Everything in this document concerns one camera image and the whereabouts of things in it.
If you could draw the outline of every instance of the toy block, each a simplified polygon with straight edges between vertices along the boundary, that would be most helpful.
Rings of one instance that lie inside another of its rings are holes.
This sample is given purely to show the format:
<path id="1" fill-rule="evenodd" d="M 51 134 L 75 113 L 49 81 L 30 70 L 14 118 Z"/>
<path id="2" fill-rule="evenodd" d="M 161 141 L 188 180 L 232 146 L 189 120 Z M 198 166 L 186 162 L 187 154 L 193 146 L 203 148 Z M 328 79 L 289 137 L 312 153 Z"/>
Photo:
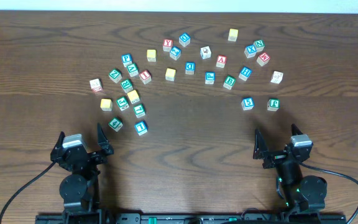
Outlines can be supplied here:
<path id="1" fill-rule="evenodd" d="M 134 77 L 139 74 L 139 71 L 135 63 L 128 65 L 127 69 L 130 77 Z"/>
<path id="2" fill-rule="evenodd" d="M 101 91 L 101 90 L 103 90 L 102 83 L 100 82 L 100 80 L 98 78 L 89 81 L 89 84 L 91 84 L 91 89 L 93 91 Z"/>
<path id="3" fill-rule="evenodd" d="M 247 58 L 255 57 L 256 55 L 256 47 L 254 45 L 250 45 L 246 47 L 246 50 L 244 51 Z"/>
<path id="4" fill-rule="evenodd" d="M 169 56 L 174 59 L 178 60 L 181 55 L 181 50 L 178 47 L 173 46 L 171 51 L 169 52 Z"/>
<path id="5" fill-rule="evenodd" d="M 145 134 L 147 132 L 147 127 L 146 127 L 146 124 L 144 123 L 144 121 L 141 121 L 141 122 L 135 124 L 135 129 L 136 129 L 137 133 L 139 134 L 139 136 L 141 136 L 142 134 Z"/>
<path id="6" fill-rule="evenodd" d="M 239 30 L 230 29 L 228 41 L 236 41 L 238 35 L 239 35 Z"/>
<path id="7" fill-rule="evenodd" d="M 122 63 L 124 64 L 124 67 L 127 67 L 132 63 L 132 57 L 130 54 L 125 54 L 121 56 Z"/>
<path id="8" fill-rule="evenodd" d="M 244 67 L 244 68 L 242 68 L 242 70 L 239 74 L 239 78 L 244 81 L 247 81 L 247 79 L 251 76 L 251 73 L 252 73 L 251 69 Z"/>
<path id="9" fill-rule="evenodd" d="M 186 62 L 186 67 L 185 67 L 186 75 L 194 75 L 195 70 L 196 70 L 196 64 L 194 62 Z"/>
<path id="10" fill-rule="evenodd" d="M 152 76 L 147 70 L 144 70 L 142 73 L 139 74 L 140 80 L 142 80 L 143 84 L 146 85 L 152 80 Z"/>
<path id="11" fill-rule="evenodd" d="M 228 75 L 223 83 L 223 87 L 227 88 L 228 90 L 231 90 L 231 88 L 234 86 L 236 82 L 236 79 Z"/>
<path id="12" fill-rule="evenodd" d="M 134 112 L 137 118 L 141 118 L 146 115 L 143 105 L 134 106 Z"/>
<path id="13" fill-rule="evenodd" d="M 200 54 L 202 59 L 207 59 L 211 57 L 212 52 L 209 46 L 206 46 L 201 48 Z"/>
<path id="14" fill-rule="evenodd" d="M 280 100 L 278 99 L 270 99 L 267 102 L 267 110 L 276 111 L 280 108 Z"/>
<path id="15" fill-rule="evenodd" d="M 224 68 L 227 62 L 227 57 L 223 55 L 218 55 L 218 59 L 216 60 L 216 66 L 219 68 Z"/>
<path id="16" fill-rule="evenodd" d="M 147 60 L 149 62 L 157 61 L 157 51 L 156 50 L 147 50 Z"/>
<path id="17" fill-rule="evenodd" d="M 128 93 L 129 101 L 132 104 L 135 104 L 140 101 L 139 95 L 137 94 L 136 90 L 132 90 Z"/>
<path id="18" fill-rule="evenodd" d="M 123 127 L 122 122 L 118 120 L 118 118 L 113 118 L 110 121 L 109 126 L 117 132 Z"/>
<path id="19" fill-rule="evenodd" d="M 251 110 L 254 107 L 254 101 L 252 97 L 243 99 L 241 106 L 242 110 Z"/>
<path id="20" fill-rule="evenodd" d="M 213 84 L 215 82 L 215 73 L 206 72 L 205 73 L 205 84 Z"/>
<path id="21" fill-rule="evenodd" d="M 129 81 L 129 79 L 122 81 L 121 87 L 125 93 L 128 93 L 128 92 L 134 90 L 134 87 L 132 86 L 132 83 L 131 83 L 131 81 Z"/>
<path id="22" fill-rule="evenodd" d="M 261 52 L 265 48 L 265 42 L 263 42 L 263 40 L 255 40 L 254 46 L 256 48 L 256 52 Z"/>
<path id="23" fill-rule="evenodd" d="M 119 80 L 122 79 L 122 75 L 121 75 L 121 73 L 120 73 L 117 69 L 114 69 L 113 71 L 110 72 L 109 78 L 110 78 L 114 83 L 117 83 Z"/>
<path id="24" fill-rule="evenodd" d="M 166 52 L 170 52 L 173 46 L 173 40 L 165 39 L 162 44 L 162 49 Z"/>
<path id="25" fill-rule="evenodd" d="M 102 99 L 100 101 L 100 108 L 103 111 L 112 111 L 112 101 L 110 99 Z"/>
<path id="26" fill-rule="evenodd" d="M 125 99 L 125 96 L 118 98 L 116 102 L 121 111 L 129 107 L 128 101 L 127 99 Z"/>
<path id="27" fill-rule="evenodd" d="M 256 62 L 258 62 L 260 66 L 264 66 L 267 64 L 267 62 L 269 62 L 269 60 L 270 60 L 270 57 L 265 52 L 265 53 L 259 55 Z"/>
<path id="28" fill-rule="evenodd" d="M 184 33 L 179 37 L 179 43 L 184 47 L 189 45 L 190 41 L 191 41 L 191 38 L 187 33 Z"/>
<path id="29" fill-rule="evenodd" d="M 172 68 L 167 68 L 167 72 L 165 72 L 165 79 L 168 81 L 175 81 L 176 70 Z"/>
<path id="30" fill-rule="evenodd" d="M 283 76 L 282 72 L 274 71 L 270 82 L 279 84 L 283 80 Z"/>

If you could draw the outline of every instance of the white wall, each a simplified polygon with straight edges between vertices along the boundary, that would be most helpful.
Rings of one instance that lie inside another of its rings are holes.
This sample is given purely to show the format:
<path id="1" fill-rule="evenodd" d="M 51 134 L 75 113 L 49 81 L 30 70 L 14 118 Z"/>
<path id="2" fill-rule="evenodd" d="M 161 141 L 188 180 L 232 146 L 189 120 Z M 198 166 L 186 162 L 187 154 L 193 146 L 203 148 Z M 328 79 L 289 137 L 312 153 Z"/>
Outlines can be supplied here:
<path id="1" fill-rule="evenodd" d="M 0 9 L 358 14 L 358 0 L 0 0 Z"/>

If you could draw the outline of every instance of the wooden block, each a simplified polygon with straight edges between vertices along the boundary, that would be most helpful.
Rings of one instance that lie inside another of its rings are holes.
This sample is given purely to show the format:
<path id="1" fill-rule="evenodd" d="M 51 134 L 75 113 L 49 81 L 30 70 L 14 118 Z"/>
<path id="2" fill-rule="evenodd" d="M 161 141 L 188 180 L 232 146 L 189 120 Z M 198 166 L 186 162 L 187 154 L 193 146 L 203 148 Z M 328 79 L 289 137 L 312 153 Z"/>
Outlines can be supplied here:
<path id="1" fill-rule="evenodd" d="M 251 73 L 252 73 L 251 69 L 244 67 L 240 72 L 239 78 L 244 81 L 247 81 L 247 79 L 251 76 Z"/>
<path id="2" fill-rule="evenodd" d="M 191 40 L 190 35 L 188 35 L 187 33 L 183 33 L 179 37 L 179 43 L 184 47 L 190 44 L 190 40 Z"/>
<path id="3" fill-rule="evenodd" d="M 223 87 L 227 88 L 228 90 L 231 90 L 235 83 L 236 79 L 228 75 L 223 83 Z"/>
<path id="4" fill-rule="evenodd" d="M 215 73 L 206 72 L 205 73 L 205 84 L 213 84 L 215 82 Z"/>
<path id="5" fill-rule="evenodd" d="M 102 99 L 100 101 L 100 108 L 103 111 L 112 111 L 112 101 L 110 99 Z"/>
<path id="6" fill-rule="evenodd" d="M 186 62 L 186 66 L 185 66 L 186 75 L 194 75 L 195 70 L 196 70 L 196 64 L 194 62 Z"/>
<path id="7" fill-rule="evenodd" d="M 127 99 L 125 99 L 125 96 L 122 96 L 117 99 L 117 105 L 121 111 L 127 109 L 129 107 Z"/>
<path id="8" fill-rule="evenodd" d="M 129 101 L 132 104 L 135 104 L 140 101 L 139 95 L 137 94 L 136 90 L 132 90 L 128 93 Z"/>
<path id="9" fill-rule="evenodd" d="M 113 118 L 110 121 L 109 126 L 117 132 L 123 127 L 122 122 L 118 118 Z"/>
<path id="10" fill-rule="evenodd" d="M 270 60 L 270 57 L 265 52 L 265 53 L 259 55 L 256 62 L 258 62 L 260 66 L 264 66 L 267 64 L 267 62 L 269 62 L 269 60 Z"/>
<path id="11" fill-rule="evenodd" d="M 147 60 L 149 62 L 157 61 L 157 51 L 156 50 L 147 50 Z"/>
<path id="12" fill-rule="evenodd" d="M 239 30 L 230 29 L 228 41 L 236 41 L 238 35 L 239 35 Z"/>
<path id="13" fill-rule="evenodd" d="M 103 90 L 102 83 L 100 82 L 100 80 L 98 78 L 89 81 L 89 84 L 91 84 L 91 89 L 93 91 L 101 91 L 101 90 Z"/>
<path id="14" fill-rule="evenodd" d="M 124 64 L 124 67 L 127 67 L 132 63 L 132 57 L 130 54 L 125 54 L 121 56 L 122 63 Z"/>
<path id="15" fill-rule="evenodd" d="M 132 86 L 132 83 L 129 79 L 122 81 L 121 87 L 125 93 L 128 93 L 128 92 L 134 90 L 134 87 Z"/>
<path id="16" fill-rule="evenodd" d="M 212 52 L 209 46 L 206 46 L 201 48 L 200 54 L 202 59 L 207 59 L 211 57 Z"/>
<path id="17" fill-rule="evenodd" d="M 169 56 L 174 59 L 178 60 L 181 55 L 181 50 L 178 47 L 173 46 L 171 51 L 169 52 Z"/>
<path id="18" fill-rule="evenodd" d="M 219 68 L 224 68 L 227 62 L 227 57 L 223 55 L 218 55 L 218 59 L 216 60 L 216 66 Z"/>
<path id="19" fill-rule="evenodd" d="M 167 68 L 167 72 L 165 72 L 165 79 L 168 81 L 175 81 L 176 70 L 172 68 Z"/>
<path id="20" fill-rule="evenodd" d="M 173 40 L 165 39 L 162 43 L 162 49 L 166 52 L 170 52 L 173 46 Z"/>
<path id="21" fill-rule="evenodd" d="M 283 76 L 282 72 L 274 71 L 270 82 L 279 84 L 283 80 Z"/>
<path id="22" fill-rule="evenodd" d="M 251 110 L 254 107 L 254 101 L 252 97 L 243 99 L 241 106 L 242 110 Z"/>
<path id="23" fill-rule="evenodd" d="M 152 81 L 152 76 L 147 70 L 144 70 L 141 74 L 139 74 L 140 80 L 142 80 L 143 84 L 146 85 Z"/>
<path id="24" fill-rule="evenodd" d="M 256 52 L 261 52 L 265 48 L 265 42 L 263 40 L 255 40 L 254 46 L 256 48 Z"/>
<path id="25" fill-rule="evenodd" d="M 137 118 L 141 118 L 146 115 L 146 111 L 142 104 L 134 106 L 134 112 Z"/>
<path id="26" fill-rule="evenodd" d="M 135 124 L 135 130 L 137 131 L 139 136 L 141 136 L 142 134 L 145 134 L 147 132 L 147 127 L 146 127 L 146 124 L 144 123 L 144 121 L 141 121 L 141 122 Z"/>
<path id="27" fill-rule="evenodd" d="M 247 58 L 255 57 L 256 55 L 256 47 L 254 45 L 250 45 L 246 47 L 246 50 L 244 51 Z"/>
<path id="28" fill-rule="evenodd" d="M 110 72 L 109 78 L 114 82 L 117 83 L 119 80 L 122 79 L 121 72 L 119 72 L 117 69 L 114 69 Z"/>
<path id="29" fill-rule="evenodd" d="M 278 99 L 270 99 L 267 102 L 267 110 L 276 111 L 280 108 L 280 100 Z"/>

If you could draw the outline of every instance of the wooden table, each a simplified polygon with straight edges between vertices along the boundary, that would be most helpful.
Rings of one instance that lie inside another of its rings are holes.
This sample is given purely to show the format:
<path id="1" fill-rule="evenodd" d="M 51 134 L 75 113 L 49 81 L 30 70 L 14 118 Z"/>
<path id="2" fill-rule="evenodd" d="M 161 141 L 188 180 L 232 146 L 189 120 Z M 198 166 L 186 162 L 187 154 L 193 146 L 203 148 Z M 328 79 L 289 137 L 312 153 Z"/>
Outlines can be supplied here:
<path id="1" fill-rule="evenodd" d="M 239 29 L 228 42 L 230 28 Z M 191 35 L 186 48 L 178 43 Z M 183 50 L 172 60 L 163 39 Z M 246 59 L 244 47 L 263 39 L 271 56 L 261 67 Z M 212 58 L 202 60 L 200 47 Z M 148 63 L 147 49 L 157 49 Z M 147 110 L 149 132 L 138 136 L 130 109 L 101 111 L 102 98 L 124 92 L 108 73 L 128 78 L 121 55 L 130 53 L 139 69 L 149 70 L 144 85 L 131 78 Z M 227 56 L 216 68 L 218 54 Z M 196 74 L 185 75 L 186 61 Z M 253 69 L 248 81 L 223 88 L 230 74 Z M 165 71 L 177 70 L 175 82 Z M 274 70 L 281 84 L 270 83 Z M 216 72 L 213 86 L 205 71 Z M 94 94 L 89 81 L 100 78 L 104 91 Z M 254 109 L 240 103 L 253 97 Z M 277 112 L 266 110 L 269 98 L 280 99 Z M 108 122 L 122 118 L 115 133 Z M 358 179 L 358 15 L 202 14 L 155 12 L 0 11 L 0 211 L 8 198 L 49 164 L 60 131 L 81 133 L 93 150 L 96 123 L 103 125 L 115 148 L 100 166 L 101 203 L 117 210 L 145 213 L 242 212 L 283 206 L 275 192 L 275 170 L 252 159 L 254 129 L 260 128 L 271 149 L 289 142 L 290 125 L 314 142 L 307 164 Z M 349 218 L 358 204 L 358 187 L 349 180 L 303 169 L 328 181 L 326 212 Z M 69 173 L 59 166 L 25 189 L 8 208 L 3 223 L 34 223 L 40 213 L 61 212 L 60 182 Z"/>

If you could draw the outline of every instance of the white block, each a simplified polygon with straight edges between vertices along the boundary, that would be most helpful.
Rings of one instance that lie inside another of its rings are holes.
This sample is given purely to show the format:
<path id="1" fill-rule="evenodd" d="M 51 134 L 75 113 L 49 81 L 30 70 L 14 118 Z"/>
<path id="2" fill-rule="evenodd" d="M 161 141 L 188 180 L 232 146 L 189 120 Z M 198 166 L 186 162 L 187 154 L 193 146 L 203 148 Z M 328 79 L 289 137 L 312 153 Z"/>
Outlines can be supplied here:
<path id="1" fill-rule="evenodd" d="M 283 76 L 282 72 L 274 71 L 270 82 L 279 84 L 283 80 Z"/>

